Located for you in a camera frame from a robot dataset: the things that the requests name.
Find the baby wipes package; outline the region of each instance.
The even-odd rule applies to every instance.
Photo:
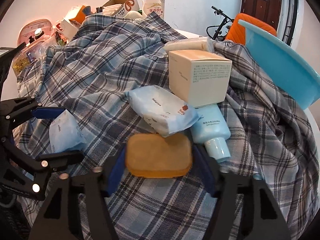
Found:
[[[50,124],[49,139],[52,153],[81,150],[86,143],[76,119],[68,110]]]
[[[163,137],[191,127],[197,111],[164,88],[140,87],[126,93],[132,109]]]
[[[169,54],[169,51],[186,49],[204,50],[210,53],[214,53],[213,43],[209,37],[169,41],[164,45],[163,48],[167,54]]]

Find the light blue tube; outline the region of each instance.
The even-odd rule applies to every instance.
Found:
[[[200,119],[191,127],[193,141],[204,144],[208,155],[218,163],[227,161],[231,156],[226,140],[231,133],[219,107],[214,104],[196,110]]]

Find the blue plaid fabric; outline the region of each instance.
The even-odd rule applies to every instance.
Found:
[[[73,41],[49,47],[28,73],[20,74],[20,97],[35,95],[44,106],[65,107],[86,137],[84,160],[68,173],[85,174],[103,165],[134,133],[154,132],[130,108],[124,93],[146,85],[168,89],[168,57],[162,47],[184,38],[156,14],[146,20],[90,16]],[[260,173],[297,239],[318,210],[319,164],[308,119],[244,46],[214,46],[233,61],[227,96],[219,104],[231,131],[227,143],[232,158],[223,165],[243,175]],[[31,119],[22,124],[14,131],[18,147],[32,157],[51,153],[50,123]],[[20,200],[32,225],[41,202]],[[215,206],[194,168],[174,179],[143,179],[126,171],[106,201],[120,239],[202,239]],[[84,237],[91,239],[83,195],[79,205]],[[241,196],[236,205],[230,239],[237,236]]]

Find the orange soap bar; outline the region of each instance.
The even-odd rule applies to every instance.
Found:
[[[135,134],[128,140],[125,164],[138,177],[184,176],[192,166],[191,143],[181,133],[167,138],[159,134]]]

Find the bicycle handlebar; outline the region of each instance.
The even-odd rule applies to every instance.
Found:
[[[225,18],[227,18],[227,19],[229,19],[230,21],[233,22],[233,19],[231,19],[229,16],[225,15],[223,13],[223,11],[221,11],[220,9],[215,8],[214,6],[211,6],[211,8],[217,12],[217,15],[222,15],[223,17],[225,17]]]

